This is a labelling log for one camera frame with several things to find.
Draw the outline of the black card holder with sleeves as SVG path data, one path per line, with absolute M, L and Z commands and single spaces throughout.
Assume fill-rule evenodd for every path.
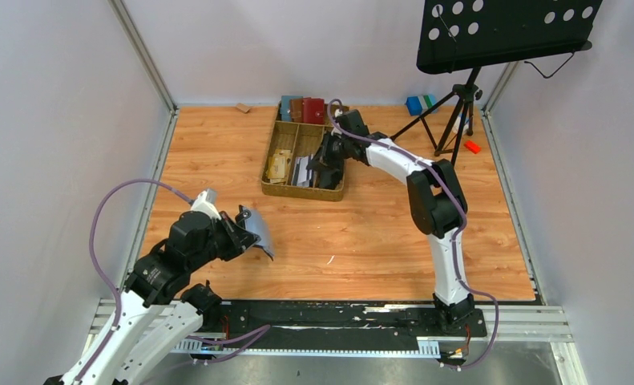
M 271 238 L 269 225 L 261 216 L 257 209 L 252 209 L 244 205 L 239 205 L 239 213 L 236 215 L 236 223 L 244 230 L 255 234 L 259 240 L 253 245 L 262 249 L 263 252 L 273 261 L 275 250 Z

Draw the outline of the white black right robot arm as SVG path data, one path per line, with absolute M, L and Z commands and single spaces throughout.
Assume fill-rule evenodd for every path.
M 380 169 L 403 183 L 412 220 L 430 244 L 439 324 L 444 330 L 463 326 L 474 311 L 474 295 L 464 278 L 462 255 L 467 205 L 453 164 L 416 156 L 380 132 L 370 133 L 357 110 L 338 108 L 329 111 L 328 117 L 333 128 L 324 134 L 307 167 L 317 174 L 317 186 L 336 188 L 347 159 Z

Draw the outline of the silver black cards stack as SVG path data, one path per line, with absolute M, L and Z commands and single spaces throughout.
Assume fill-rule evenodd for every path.
M 315 183 L 316 174 L 309 167 L 314 155 L 299 156 L 294 160 L 293 173 L 289 184 L 296 187 L 312 188 Z

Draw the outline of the gold cards stack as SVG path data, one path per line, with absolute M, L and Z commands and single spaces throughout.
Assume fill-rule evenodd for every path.
M 285 183 L 291 171 L 293 152 L 288 149 L 277 149 L 268 160 L 265 176 L 271 184 Z

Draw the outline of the red card wallet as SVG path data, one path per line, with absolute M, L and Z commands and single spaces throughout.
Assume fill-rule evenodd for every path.
M 323 124 L 325 122 L 325 102 L 321 98 L 305 97 L 302 100 L 302 122 Z

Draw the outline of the brown card wallet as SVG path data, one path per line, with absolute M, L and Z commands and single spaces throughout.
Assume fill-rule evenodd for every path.
M 293 98 L 289 101 L 289 116 L 292 122 L 303 122 L 303 98 Z

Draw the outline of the blue card wallet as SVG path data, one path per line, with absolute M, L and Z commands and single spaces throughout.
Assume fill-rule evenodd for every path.
M 293 98 L 303 98 L 303 97 L 299 95 L 281 96 L 280 109 L 279 109 L 281 121 L 292 122 L 289 116 L 289 101 Z

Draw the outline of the woven wicker tray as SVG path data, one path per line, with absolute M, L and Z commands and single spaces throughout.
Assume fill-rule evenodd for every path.
M 342 201 L 345 195 L 345 178 L 342 178 L 335 189 L 318 188 L 316 180 L 311 187 L 297 186 L 293 181 L 295 174 L 294 162 L 304 156 L 314 156 L 320 147 L 324 134 L 332 131 L 332 125 L 330 123 L 319 125 L 283 121 L 280 107 L 281 103 L 278 103 L 275 107 L 269 144 L 260 173 L 260 189 L 262 193 L 272 197 Z M 290 151 L 289 177 L 282 182 L 271 183 L 268 178 L 269 163 L 278 150 Z

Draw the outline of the blue block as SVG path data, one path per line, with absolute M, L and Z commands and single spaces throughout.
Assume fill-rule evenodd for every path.
M 422 95 L 406 99 L 406 107 L 411 116 L 419 116 L 426 110 L 426 101 Z

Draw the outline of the small wooden block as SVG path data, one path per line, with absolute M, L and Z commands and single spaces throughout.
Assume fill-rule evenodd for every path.
M 241 111 L 244 114 L 247 114 L 251 111 L 252 107 L 243 103 L 238 103 L 235 108 Z

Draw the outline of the green block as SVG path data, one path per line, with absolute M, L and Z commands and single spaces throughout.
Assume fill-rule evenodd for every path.
M 430 110 L 437 102 L 438 100 L 434 95 L 432 94 L 424 95 L 422 97 L 422 106 L 424 107 L 423 111 Z

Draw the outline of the red block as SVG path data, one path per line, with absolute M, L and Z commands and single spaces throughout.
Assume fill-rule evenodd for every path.
M 464 147 L 473 154 L 479 154 L 482 151 L 482 148 L 471 140 L 467 140 L 464 143 Z

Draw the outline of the black music stand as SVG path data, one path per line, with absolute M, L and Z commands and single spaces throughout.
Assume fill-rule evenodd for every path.
M 396 140 L 415 124 L 424 124 L 430 113 L 457 98 L 442 136 L 430 140 L 436 156 L 450 154 L 457 159 L 462 137 L 474 133 L 475 103 L 483 94 L 476 80 L 482 68 L 574 56 L 591 49 L 589 36 L 600 5 L 599 1 L 426 1 L 417 69 L 428 75 L 462 70 L 470 74 L 391 138 Z

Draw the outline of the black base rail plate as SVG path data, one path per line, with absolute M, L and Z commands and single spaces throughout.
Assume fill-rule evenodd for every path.
M 410 347 L 411 338 L 463 344 L 487 336 L 481 310 L 463 326 L 444 330 L 430 302 L 224 301 L 206 313 L 197 334 L 234 338 L 268 325 L 260 347 Z

